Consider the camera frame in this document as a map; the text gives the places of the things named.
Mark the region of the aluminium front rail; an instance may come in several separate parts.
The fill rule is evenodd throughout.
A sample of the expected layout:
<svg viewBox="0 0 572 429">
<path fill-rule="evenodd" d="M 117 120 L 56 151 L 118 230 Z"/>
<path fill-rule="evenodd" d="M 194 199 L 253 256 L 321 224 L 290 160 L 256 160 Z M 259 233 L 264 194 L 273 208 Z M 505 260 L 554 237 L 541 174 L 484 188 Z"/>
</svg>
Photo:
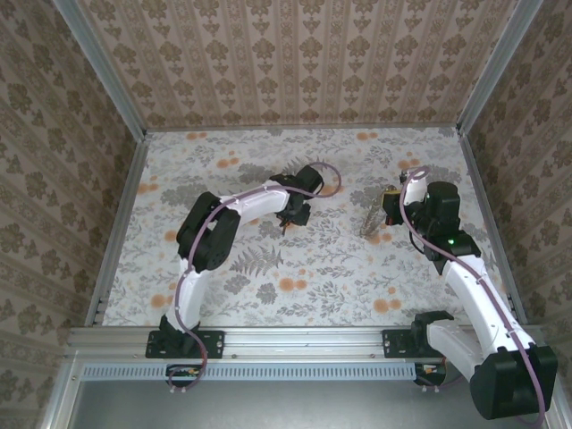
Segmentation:
<svg viewBox="0 0 572 429">
<path fill-rule="evenodd" d="M 73 328 L 68 358 L 85 361 L 144 362 L 153 327 Z M 381 362 L 385 345 L 404 329 L 358 327 L 216 327 L 213 342 L 222 345 L 222 363 L 231 362 Z"/>
</svg>

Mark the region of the aluminium left side rail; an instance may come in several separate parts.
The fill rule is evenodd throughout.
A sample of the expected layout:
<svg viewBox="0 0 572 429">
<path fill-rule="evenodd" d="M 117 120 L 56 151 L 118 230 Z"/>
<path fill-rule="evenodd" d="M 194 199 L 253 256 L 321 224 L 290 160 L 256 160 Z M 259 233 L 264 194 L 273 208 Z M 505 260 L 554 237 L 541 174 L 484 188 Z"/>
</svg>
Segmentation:
<svg viewBox="0 0 572 429">
<path fill-rule="evenodd" d="M 85 327 L 100 325 L 105 317 L 105 309 L 111 288 L 114 285 L 114 277 L 129 227 L 131 212 L 138 193 L 141 176 L 145 169 L 148 147 L 149 138 L 145 132 L 143 138 L 137 142 L 135 147 L 129 173 L 114 218 L 111 235 L 107 242 L 96 285 L 93 289 L 93 295 L 84 322 Z"/>
</svg>

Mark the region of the floral patterned table cover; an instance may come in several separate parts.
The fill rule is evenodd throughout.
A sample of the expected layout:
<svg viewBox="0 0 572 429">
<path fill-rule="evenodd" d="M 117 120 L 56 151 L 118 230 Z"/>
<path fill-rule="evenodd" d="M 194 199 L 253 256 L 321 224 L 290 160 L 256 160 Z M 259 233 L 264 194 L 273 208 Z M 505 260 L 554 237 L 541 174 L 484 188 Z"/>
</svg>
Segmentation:
<svg viewBox="0 0 572 429">
<path fill-rule="evenodd" d="M 193 131 L 148 134 L 147 161 L 102 324 L 151 326 L 178 281 L 176 234 L 198 196 L 229 195 L 276 173 L 326 162 L 323 197 L 304 227 L 282 236 L 273 214 L 243 226 L 208 283 L 201 322 L 210 326 L 406 325 L 445 310 L 463 318 L 452 288 L 410 243 L 403 226 L 360 236 L 371 202 L 408 168 L 457 185 L 462 228 L 507 297 L 453 128 Z"/>
</svg>

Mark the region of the aluminium left corner post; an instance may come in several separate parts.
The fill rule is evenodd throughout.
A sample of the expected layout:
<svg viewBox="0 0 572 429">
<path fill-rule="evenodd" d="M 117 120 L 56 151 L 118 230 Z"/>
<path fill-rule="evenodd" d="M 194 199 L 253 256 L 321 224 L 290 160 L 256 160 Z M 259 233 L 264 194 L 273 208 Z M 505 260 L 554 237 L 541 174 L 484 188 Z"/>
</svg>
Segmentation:
<svg viewBox="0 0 572 429">
<path fill-rule="evenodd" d="M 95 27 L 82 11 L 79 0 L 53 0 L 58 12 L 77 40 L 81 51 L 87 57 L 97 77 L 104 86 L 130 134 L 137 143 L 145 139 L 147 126 L 130 99 L 112 59 L 105 52 L 96 34 Z"/>
</svg>

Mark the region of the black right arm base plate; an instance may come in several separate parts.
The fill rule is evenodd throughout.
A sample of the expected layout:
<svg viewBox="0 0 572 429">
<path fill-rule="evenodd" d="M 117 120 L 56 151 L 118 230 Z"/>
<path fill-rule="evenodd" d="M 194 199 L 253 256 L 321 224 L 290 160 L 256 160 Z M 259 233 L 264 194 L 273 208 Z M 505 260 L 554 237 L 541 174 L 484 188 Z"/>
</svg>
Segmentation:
<svg viewBox="0 0 572 429">
<path fill-rule="evenodd" d="M 430 358 L 433 355 L 410 329 L 383 330 L 382 340 L 386 358 Z"/>
</svg>

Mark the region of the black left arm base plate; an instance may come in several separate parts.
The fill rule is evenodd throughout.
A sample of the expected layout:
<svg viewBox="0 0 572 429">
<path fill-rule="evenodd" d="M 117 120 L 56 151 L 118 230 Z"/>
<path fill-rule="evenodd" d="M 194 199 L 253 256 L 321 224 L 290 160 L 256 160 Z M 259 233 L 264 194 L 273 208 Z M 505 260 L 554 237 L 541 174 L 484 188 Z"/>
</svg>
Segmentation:
<svg viewBox="0 0 572 429">
<path fill-rule="evenodd" d="M 218 359 L 223 356 L 223 331 L 198 331 L 198 338 L 206 349 L 208 358 Z M 201 350 L 197 341 L 185 332 L 152 331 L 147 337 L 146 358 L 183 359 L 201 358 Z"/>
</svg>

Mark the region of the metal key holder with rings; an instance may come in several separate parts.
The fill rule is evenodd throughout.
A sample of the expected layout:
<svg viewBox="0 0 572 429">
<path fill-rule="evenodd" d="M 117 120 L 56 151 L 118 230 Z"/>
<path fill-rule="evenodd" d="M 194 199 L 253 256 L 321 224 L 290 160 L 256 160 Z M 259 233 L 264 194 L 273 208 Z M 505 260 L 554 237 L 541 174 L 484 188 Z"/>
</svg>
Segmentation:
<svg viewBox="0 0 572 429">
<path fill-rule="evenodd" d="M 384 192 L 382 191 L 371 202 L 366 214 L 366 219 L 360 228 L 360 236 L 364 239 L 371 239 L 381 224 L 383 217 L 383 195 Z"/>
</svg>

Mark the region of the grey metal panel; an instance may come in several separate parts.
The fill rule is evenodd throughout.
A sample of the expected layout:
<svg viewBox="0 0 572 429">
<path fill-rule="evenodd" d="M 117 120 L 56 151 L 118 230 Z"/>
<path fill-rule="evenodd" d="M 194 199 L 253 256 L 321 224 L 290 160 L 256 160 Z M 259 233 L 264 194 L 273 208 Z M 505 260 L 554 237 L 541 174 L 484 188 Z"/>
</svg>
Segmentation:
<svg viewBox="0 0 572 429">
<path fill-rule="evenodd" d="M 482 429 L 467 388 L 407 382 L 160 382 L 81 385 L 70 429 Z"/>
</svg>

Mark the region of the aluminium frame bar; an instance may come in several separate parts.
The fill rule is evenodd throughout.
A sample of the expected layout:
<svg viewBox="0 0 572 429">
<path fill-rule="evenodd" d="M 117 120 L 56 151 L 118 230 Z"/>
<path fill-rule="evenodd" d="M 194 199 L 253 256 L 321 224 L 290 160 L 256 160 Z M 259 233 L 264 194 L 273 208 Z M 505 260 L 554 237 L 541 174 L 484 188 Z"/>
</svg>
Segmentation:
<svg viewBox="0 0 572 429">
<path fill-rule="evenodd" d="M 63 361 L 39 429 L 68 429 L 79 395 L 83 367 L 78 359 Z"/>
<path fill-rule="evenodd" d="M 572 429 L 572 408 L 559 374 L 556 375 L 550 410 L 545 415 L 544 429 Z"/>
</svg>

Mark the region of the aluminium back rail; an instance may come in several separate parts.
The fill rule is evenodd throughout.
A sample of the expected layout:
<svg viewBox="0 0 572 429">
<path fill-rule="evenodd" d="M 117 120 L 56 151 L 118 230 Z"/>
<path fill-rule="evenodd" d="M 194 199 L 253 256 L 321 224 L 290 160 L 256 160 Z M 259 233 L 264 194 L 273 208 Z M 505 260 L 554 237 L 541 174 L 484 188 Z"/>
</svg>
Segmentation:
<svg viewBox="0 0 572 429">
<path fill-rule="evenodd" d="M 147 128 L 145 133 L 184 132 L 184 131 L 250 131 L 250 130 L 321 130 L 321 129 L 397 129 L 397 128 L 453 128 L 457 129 L 455 122 L 412 122 L 412 123 L 343 123 L 343 124 L 275 124 L 275 125 L 227 125 L 227 126 L 197 126 L 197 127 L 171 127 Z"/>
</svg>

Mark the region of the aluminium right corner post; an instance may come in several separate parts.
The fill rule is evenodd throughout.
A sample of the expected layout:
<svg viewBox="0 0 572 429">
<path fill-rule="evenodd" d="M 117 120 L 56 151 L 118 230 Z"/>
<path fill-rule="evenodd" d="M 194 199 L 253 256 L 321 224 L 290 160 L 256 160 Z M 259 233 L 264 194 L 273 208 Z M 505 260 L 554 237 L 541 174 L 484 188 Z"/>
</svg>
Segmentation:
<svg viewBox="0 0 572 429">
<path fill-rule="evenodd" d="M 457 120 L 460 136 L 468 134 L 475 124 L 542 4 L 543 0 L 518 0 Z"/>
</svg>

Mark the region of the aluminium right side rail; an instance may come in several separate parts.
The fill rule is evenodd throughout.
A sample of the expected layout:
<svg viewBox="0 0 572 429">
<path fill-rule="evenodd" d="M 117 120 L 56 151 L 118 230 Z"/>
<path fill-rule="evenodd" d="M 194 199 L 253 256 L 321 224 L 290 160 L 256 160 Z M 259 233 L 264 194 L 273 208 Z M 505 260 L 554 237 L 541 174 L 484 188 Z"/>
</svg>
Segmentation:
<svg viewBox="0 0 572 429">
<path fill-rule="evenodd" d="M 512 311 L 515 314 L 515 318 L 521 324 L 528 324 L 526 311 L 524 310 L 522 300 L 518 293 L 517 285 L 510 269 L 506 252 L 502 245 L 501 236 L 493 217 L 492 209 L 485 192 L 483 181 L 478 171 L 478 166 L 472 148 L 470 147 L 468 136 L 459 132 L 458 137 L 463 156 L 467 163 L 468 173 L 475 189 L 476 199 L 484 219 L 484 225 L 488 232 L 489 241 L 491 242 L 492 252 L 495 256 L 495 260 L 500 272 L 500 277 L 505 286 L 509 303 L 512 304 Z"/>
</svg>

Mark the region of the aluminium corner post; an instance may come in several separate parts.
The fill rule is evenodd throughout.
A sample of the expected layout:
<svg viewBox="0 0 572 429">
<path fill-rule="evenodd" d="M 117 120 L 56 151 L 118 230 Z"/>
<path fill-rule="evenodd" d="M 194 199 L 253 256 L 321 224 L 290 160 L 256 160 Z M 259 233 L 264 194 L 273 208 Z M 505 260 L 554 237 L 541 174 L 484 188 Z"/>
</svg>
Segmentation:
<svg viewBox="0 0 572 429">
<path fill-rule="evenodd" d="M 137 143 L 145 139 L 147 126 L 130 99 L 112 59 L 105 52 L 96 34 L 95 27 L 82 11 L 79 0 L 53 0 L 58 12 L 77 40 L 81 51 L 87 57 L 97 77 L 104 86 L 130 134 Z"/>
<path fill-rule="evenodd" d="M 457 120 L 460 136 L 468 134 L 475 124 L 542 4 L 543 0 L 518 0 Z"/>
</svg>

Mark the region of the aluminium rail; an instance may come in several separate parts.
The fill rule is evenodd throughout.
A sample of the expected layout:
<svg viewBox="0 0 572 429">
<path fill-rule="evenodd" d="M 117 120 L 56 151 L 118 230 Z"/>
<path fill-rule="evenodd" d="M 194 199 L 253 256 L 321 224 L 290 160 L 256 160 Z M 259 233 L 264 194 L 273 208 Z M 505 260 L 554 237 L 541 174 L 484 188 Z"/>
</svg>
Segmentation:
<svg viewBox="0 0 572 429">
<path fill-rule="evenodd" d="M 492 252 L 495 256 L 495 260 L 500 272 L 500 277 L 505 286 L 509 303 L 512 304 L 512 311 L 515 314 L 515 318 L 521 324 L 528 324 L 526 311 L 524 310 L 522 300 L 518 293 L 517 285 L 510 269 L 506 252 L 502 245 L 501 236 L 493 217 L 492 209 L 485 192 L 483 181 L 478 171 L 478 166 L 472 148 L 470 147 L 468 136 L 459 132 L 458 137 L 463 156 L 467 163 L 468 173 L 475 189 L 476 199 L 484 219 L 484 225 L 488 232 L 489 241 L 491 242 Z"/>
<path fill-rule="evenodd" d="M 141 176 L 145 169 L 148 147 L 149 138 L 145 132 L 143 138 L 137 142 L 135 147 L 129 173 L 114 218 L 111 235 L 107 242 L 96 285 L 93 289 L 93 295 L 84 322 L 85 327 L 100 325 L 105 317 L 105 309 L 111 288 L 114 285 L 114 277 L 129 227 L 131 212 L 138 193 Z"/>
<path fill-rule="evenodd" d="M 227 125 L 227 126 L 197 126 L 197 127 L 171 127 L 147 128 L 145 133 L 184 132 L 184 131 L 250 131 L 250 130 L 321 130 L 321 129 L 397 129 L 397 128 L 453 128 L 457 129 L 455 122 L 412 122 L 412 123 L 343 123 L 343 124 L 275 124 L 275 125 Z"/>
<path fill-rule="evenodd" d="M 144 362 L 153 327 L 73 328 L 68 358 L 85 361 Z M 385 345 L 404 329 L 358 327 L 216 327 L 213 342 L 222 345 L 222 363 L 231 362 L 381 362 Z"/>
</svg>

